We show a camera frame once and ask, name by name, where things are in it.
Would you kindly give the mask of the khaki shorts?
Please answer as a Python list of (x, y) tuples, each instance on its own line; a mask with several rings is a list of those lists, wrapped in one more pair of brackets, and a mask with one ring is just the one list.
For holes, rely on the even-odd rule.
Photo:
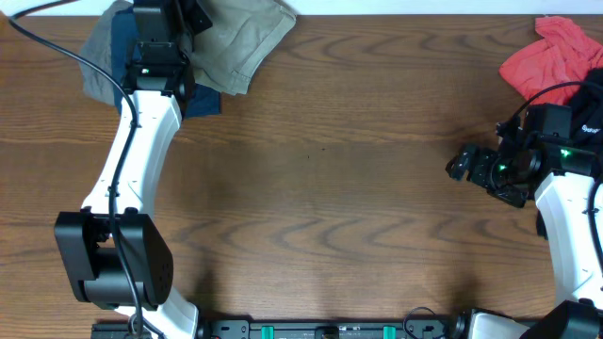
[(245, 94), (253, 76), (296, 24), (274, 0), (203, 0), (212, 26), (194, 37), (189, 56), (195, 81), (230, 95)]

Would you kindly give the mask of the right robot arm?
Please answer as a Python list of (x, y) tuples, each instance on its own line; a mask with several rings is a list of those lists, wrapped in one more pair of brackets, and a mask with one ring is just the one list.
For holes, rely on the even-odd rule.
[(602, 335), (602, 167), (570, 137), (564, 105), (533, 105), (497, 127), (492, 150), (467, 143), (446, 172), (515, 208), (533, 201), (552, 260), (556, 305), (532, 325), (492, 311), (462, 313), (451, 338), (599, 338)]

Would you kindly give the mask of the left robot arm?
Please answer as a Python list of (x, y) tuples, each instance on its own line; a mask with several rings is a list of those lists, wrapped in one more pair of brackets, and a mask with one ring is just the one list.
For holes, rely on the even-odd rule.
[(126, 338), (200, 338), (198, 308), (173, 287), (173, 258), (154, 224), (167, 151), (196, 83), (195, 35), (212, 23), (197, 1), (137, 1), (134, 38), (109, 78), (121, 120), (102, 173), (77, 212), (62, 212), (55, 237), (75, 298), (126, 315)]

